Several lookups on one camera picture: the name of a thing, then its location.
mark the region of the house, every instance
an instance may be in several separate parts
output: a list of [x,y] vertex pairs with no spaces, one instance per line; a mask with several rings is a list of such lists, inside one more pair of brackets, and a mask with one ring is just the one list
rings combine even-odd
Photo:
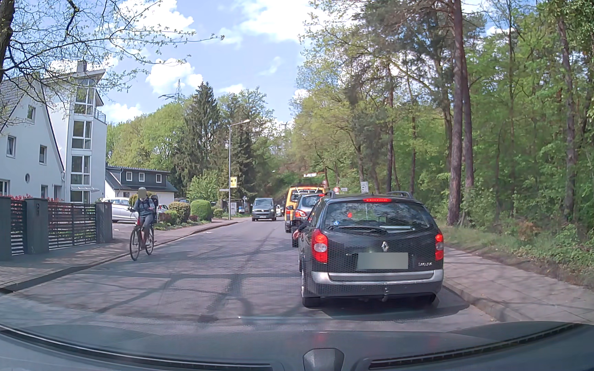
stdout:
[[123,166],[107,166],[105,179],[106,198],[129,198],[136,190],[145,187],[157,194],[161,205],[174,200],[177,189],[166,179],[169,172]]
[[103,102],[95,88],[104,73],[105,69],[88,71],[87,62],[79,61],[77,72],[44,81],[49,118],[66,169],[66,201],[93,203],[105,195],[107,123],[98,110]]
[[65,172],[39,82],[0,86],[0,194],[63,198]]

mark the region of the blurred license plate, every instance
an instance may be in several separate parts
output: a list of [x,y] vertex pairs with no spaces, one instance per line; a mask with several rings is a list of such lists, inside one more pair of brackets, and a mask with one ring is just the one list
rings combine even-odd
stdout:
[[408,252],[360,252],[356,269],[409,269]]

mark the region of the curb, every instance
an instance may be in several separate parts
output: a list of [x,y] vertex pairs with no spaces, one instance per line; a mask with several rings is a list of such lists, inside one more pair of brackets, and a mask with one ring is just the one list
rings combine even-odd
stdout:
[[[208,226],[206,228],[201,228],[201,229],[199,229],[197,231],[193,231],[193,232],[191,232],[189,234],[186,234],[184,236],[175,237],[175,238],[172,238],[172,239],[167,240],[167,241],[162,241],[162,242],[156,244],[155,247],[158,247],[158,246],[161,246],[161,245],[164,245],[164,244],[169,244],[170,242],[180,240],[181,238],[189,237],[189,236],[191,236],[193,234],[198,234],[200,232],[210,231],[212,229],[220,228],[220,227],[223,227],[223,226],[229,226],[229,225],[233,225],[233,224],[237,224],[237,223],[239,223],[239,222],[234,221],[233,223],[227,223],[227,224],[224,224],[224,225],[212,225],[212,226]],[[87,264],[85,266],[72,266],[72,267],[68,267],[68,268],[62,269],[60,271],[56,271],[56,272],[44,274],[42,276],[34,277],[34,278],[28,279],[26,281],[15,282],[15,283],[12,283],[12,284],[3,284],[3,285],[0,285],[0,294],[10,294],[10,293],[13,293],[13,292],[16,292],[16,291],[28,289],[30,287],[37,286],[37,285],[42,284],[42,283],[45,283],[45,282],[50,282],[50,281],[53,281],[55,279],[61,278],[63,276],[67,276],[67,275],[72,274],[72,273],[77,273],[79,271],[83,271],[85,269],[93,268],[93,267],[99,266],[101,264],[108,263],[110,261],[113,261],[113,260],[116,260],[116,259],[120,259],[121,257],[128,256],[128,255],[129,255],[129,253],[124,253],[124,254],[120,254],[120,255],[117,255],[117,256],[113,256],[113,257],[107,257],[105,259],[96,261],[96,262],[91,263],[91,264]]]
[[462,299],[469,304],[482,310],[489,316],[492,316],[499,322],[518,322],[518,321],[532,321],[533,318],[524,316],[523,314],[517,313],[512,309],[507,308],[503,304],[500,304],[496,300],[488,298],[486,296],[478,296],[465,285],[456,282],[452,279],[444,279],[443,286],[452,292],[455,292]]

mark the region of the brake light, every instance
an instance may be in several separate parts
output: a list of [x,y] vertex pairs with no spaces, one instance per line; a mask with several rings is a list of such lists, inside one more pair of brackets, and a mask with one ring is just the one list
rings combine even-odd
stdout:
[[313,235],[311,236],[311,252],[313,253],[313,257],[316,261],[320,263],[327,262],[327,245],[329,241],[327,237],[320,232],[319,229],[313,231]]
[[391,199],[369,198],[364,199],[364,202],[391,202]]
[[434,236],[434,241],[435,241],[434,259],[438,261],[438,260],[443,259],[443,234],[437,233],[437,235]]

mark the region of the road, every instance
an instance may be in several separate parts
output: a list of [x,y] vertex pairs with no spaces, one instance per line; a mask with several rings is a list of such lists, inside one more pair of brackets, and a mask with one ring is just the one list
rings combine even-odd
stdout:
[[283,220],[243,221],[0,297],[15,327],[100,325],[186,331],[353,329],[451,331],[493,321],[443,289],[432,308],[410,300],[301,305],[296,250]]

